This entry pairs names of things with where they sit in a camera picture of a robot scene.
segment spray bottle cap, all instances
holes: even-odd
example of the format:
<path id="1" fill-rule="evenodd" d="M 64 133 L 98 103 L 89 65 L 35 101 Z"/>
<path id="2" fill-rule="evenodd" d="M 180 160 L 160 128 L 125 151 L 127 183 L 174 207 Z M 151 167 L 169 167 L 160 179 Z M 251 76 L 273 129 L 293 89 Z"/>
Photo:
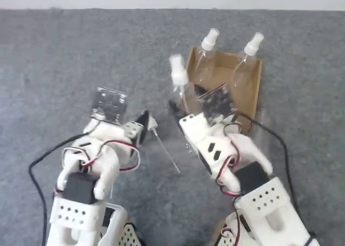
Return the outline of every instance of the spray bottle cap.
<path id="1" fill-rule="evenodd" d="M 256 32 L 252 40 L 245 46 L 244 52 L 249 56 L 255 56 L 262 40 L 264 40 L 264 35 L 260 32 Z"/>
<path id="2" fill-rule="evenodd" d="M 184 68 L 182 55 L 175 54 L 169 58 L 171 66 L 171 79 L 174 86 L 186 85 L 189 82 L 188 74 Z"/>
<path id="3" fill-rule="evenodd" d="M 211 51 L 216 44 L 216 40 L 219 36 L 218 29 L 210 29 L 208 35 L 204 38 L 203 42 L 201 43 L 202 49 L 205 51 Z"/>

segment cardboard box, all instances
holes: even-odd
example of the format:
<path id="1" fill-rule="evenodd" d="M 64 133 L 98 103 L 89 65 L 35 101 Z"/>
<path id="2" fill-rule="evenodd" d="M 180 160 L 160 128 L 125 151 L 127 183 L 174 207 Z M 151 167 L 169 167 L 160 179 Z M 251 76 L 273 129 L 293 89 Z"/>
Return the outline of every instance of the cardboard box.
<path id="1" fill-rule="evenodd" d="M 187 61 L 187 72 L 189 79 L 192 83 L 197 83 L 197 77 L 193 75 L 193 69 L 195 67 L 195 52 L 196 48 L 193 47 L 189 53 Z M 263 65 L 262 60 L 257 60 L 257 64 L 251 74 L 249 88 L 244 91 L 237 91 L 231 88 L 233 69 L 237 65 L 237 55 L 233 53 L 225 53 L 221 51 L 216 52 L 216 65 L 212 74 L 211 80 L 207 80 L 204 83 L 198 83 L 201 87 L 207 90 L 213 90 L 223 83 L 227 83 L 227 87 L 230 90 L 232 99 L 237 109 L 248 114 L 254 118 L 257 110 L 257 103 L 259 97 L 261 69 Z M 239 118 L 242 123 L 242 132 L 247 133 L 250 129 L 250 122 L 244 118 Z"/>

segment plastic bottle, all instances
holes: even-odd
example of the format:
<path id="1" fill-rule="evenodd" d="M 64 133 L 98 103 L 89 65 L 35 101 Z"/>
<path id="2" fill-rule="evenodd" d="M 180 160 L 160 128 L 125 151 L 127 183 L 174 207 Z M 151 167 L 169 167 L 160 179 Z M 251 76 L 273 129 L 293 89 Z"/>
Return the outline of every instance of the plastic bottle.
<path id="1" fill-rule="evenodd" d="M 200 104 L 197 101 L 194 85 L 189 82 L 182 56 L 175 54 L 169 58 L 169 61 L 171 66 L 171 79 L 174 86 L 171 101 L 179 110 L 186 114 L 200 113 Z"/>
<path id="2" fill-rule="evenodd" d="M 267 114 L 267 110 L 261 108 L 257 111 L 255 120 L 264 126 L 271 128 L 271 118 Z M 253 140 L 255 145 L 266 155 L 266 157 L 270 157 L 270 134 L 263 130 L 260 126 L 253 124 L 250 133 L 250 138 Z"/>
<path id="3" fill-rule="evenodd" d="M 248 87 L 251 74 L 256 66 L 256 53 L 260 43 L 264 40 L 262 33 L 256 32 L 252 40 L 238 54 L 238 64 L 233 70 L 233 85 L 235 88 L 244 90 Z"/>
<path id="4" fill-rule="evenodd" d="M 215 67 L 215 50 L 213 50 L 219 36 L 218 29 L 212 28 L 204 38 L 201 46 L 197 48 L 195 58 L 194 75 L 197 76 L 197 83 L 201 84 L 212 77 Z"/>

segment mounting hole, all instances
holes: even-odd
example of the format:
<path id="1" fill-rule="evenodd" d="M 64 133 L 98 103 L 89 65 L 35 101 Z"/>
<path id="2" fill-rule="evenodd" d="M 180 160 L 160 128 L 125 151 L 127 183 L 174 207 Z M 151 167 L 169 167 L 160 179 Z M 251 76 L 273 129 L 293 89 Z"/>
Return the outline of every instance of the mounting hole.
<path id="1" fill-rule="evenodd" d="M 229 164 L 230 164 L 230 165 L 234 165 L 234 164 L 235 164 L 235 161 L 236 161 L 235 158 L 232 158 L 232 159 L 229 161 Z"/>

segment black circuit board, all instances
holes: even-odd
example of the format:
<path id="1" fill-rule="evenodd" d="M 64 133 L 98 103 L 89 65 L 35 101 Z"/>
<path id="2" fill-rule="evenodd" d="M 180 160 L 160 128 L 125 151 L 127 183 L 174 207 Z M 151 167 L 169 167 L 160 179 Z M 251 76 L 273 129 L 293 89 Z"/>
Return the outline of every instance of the black circuit board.
<path id="1" fill-rule="evenodd" d="M 126 94 L 98 87 L 92 102 L 91 117 L 113 125 L 120 125 L 126 109 Z"/>
<path id="2" fill-rule="evenodd" d="M 222 84 L 198 98 L 209 126 L 213 126 L 235 111 L 235 106 L 226 84 Z"/>

